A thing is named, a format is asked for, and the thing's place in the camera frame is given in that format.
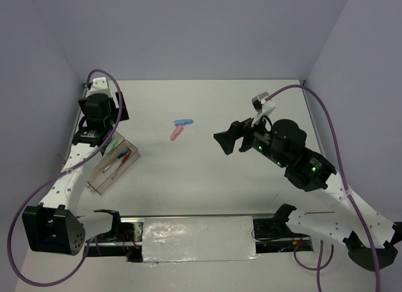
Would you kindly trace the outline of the blue pen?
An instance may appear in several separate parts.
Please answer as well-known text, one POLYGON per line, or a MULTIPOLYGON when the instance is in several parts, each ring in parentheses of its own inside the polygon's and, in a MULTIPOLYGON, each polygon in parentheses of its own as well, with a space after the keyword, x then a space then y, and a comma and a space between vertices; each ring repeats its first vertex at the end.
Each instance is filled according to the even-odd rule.
POLYGON ((120 158, 119 156, 120 156, 120 155, 121 155, 121 156, 124 156, 124 153, 125 153, 126 151, 127 151, 127 150, 125 150, 124 152, 118 154, 117 158, 116 158, 114 161, 112 161, 111 163, 109 163, 109 164, 102 170, 102 173, 113 173, 113 172, 115 172, 116 169, 117 169, 117 167, 120 165, 120 162, 121 162, 121 158, 120 158))

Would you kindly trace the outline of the red pen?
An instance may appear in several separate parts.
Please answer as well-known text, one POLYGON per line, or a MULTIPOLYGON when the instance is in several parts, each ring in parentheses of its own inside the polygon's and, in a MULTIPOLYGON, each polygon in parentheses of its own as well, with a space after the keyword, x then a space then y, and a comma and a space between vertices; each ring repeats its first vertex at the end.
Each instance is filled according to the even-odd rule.
POLYGON ((128 148, 127 151, 124 153, 124 156, 119 156, 121 158, 121 162, 120 165, 117 167, 116 171, 113 173, 113 175, 111 176, 111 179, 114 180, 116 178, 116 176, 118 175, 118 173, 120 172, 122 166, 126 163, 126 161, 130 158, 131 154, 132 154, 132 149, 128 148))

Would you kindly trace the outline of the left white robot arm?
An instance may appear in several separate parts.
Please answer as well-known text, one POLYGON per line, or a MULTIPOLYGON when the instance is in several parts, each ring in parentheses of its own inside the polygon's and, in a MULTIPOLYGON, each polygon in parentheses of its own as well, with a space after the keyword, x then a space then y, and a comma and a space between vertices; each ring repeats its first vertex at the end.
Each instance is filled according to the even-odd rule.
POLYGON ((27 206, 22 220, 30 249, 35 252, 76 255, 98 235, 109 241, 123 233, 119 212, 97 209, 78 216, 81 194, 100 163, 105 140, 116 123, 118 109, 108 91, 87 93, 79 99, 82 118, 73 135, 64 175, 55 180, 36 206, 27 206))

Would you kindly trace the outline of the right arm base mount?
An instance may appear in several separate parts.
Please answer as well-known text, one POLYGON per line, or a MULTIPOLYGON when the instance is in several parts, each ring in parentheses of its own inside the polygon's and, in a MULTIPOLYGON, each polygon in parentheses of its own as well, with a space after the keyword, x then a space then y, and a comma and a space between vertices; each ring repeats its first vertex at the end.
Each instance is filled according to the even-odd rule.
POLYGON ((271 217, 253 218, 251 237, 257 254, 313 251, 308 235, 292 232, 285 224, 296 208, 283 204, 271 217))

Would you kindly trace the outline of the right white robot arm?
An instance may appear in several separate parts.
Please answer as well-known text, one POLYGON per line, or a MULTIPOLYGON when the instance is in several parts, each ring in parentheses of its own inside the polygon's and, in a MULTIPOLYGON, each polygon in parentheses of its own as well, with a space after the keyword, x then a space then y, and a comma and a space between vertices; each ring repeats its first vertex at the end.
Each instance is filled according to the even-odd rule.
POLYGON ((265 121, 256 125, 252 121, 235 121, 227 131, 214 134, 224 153, 230 155, 235 142, 242 139, 240 152, 256 150, 284 169, 285 178, 294 187, 319 199, 336 215, 329 222, 284 203, 267 229, 255 231, 256 238, 305 234, 345 245, 349 258, 365 270, 375 270, 373 254, 380 268, 392 265, 398 255, 395 245, 401 242, 401 223, 388 220, 354 191, 345 190, 335 166, 305 146, 307 134, 297 123, 280 119, 266 129, 265 121))

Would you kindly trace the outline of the blue translucent eraser case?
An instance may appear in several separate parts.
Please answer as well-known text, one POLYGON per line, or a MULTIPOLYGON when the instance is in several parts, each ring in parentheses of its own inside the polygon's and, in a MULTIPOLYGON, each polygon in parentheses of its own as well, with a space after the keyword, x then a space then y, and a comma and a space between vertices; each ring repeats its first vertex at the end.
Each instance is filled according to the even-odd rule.
POLYGON ((175 126, 186 126, 193 124, 193 119, 177 119, 174 120, 174 125, 175 126))

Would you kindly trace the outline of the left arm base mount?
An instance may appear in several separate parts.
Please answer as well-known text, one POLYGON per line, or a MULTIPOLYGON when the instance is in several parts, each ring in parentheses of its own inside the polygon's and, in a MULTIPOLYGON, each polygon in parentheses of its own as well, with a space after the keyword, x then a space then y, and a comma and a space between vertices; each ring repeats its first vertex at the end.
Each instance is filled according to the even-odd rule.
POLYGON ((84 225, 96 233, 87 257, 120 257, 127 262, 143 262, 143 219, 121 217, 116 210, 100 209, 90 214, 84 225))

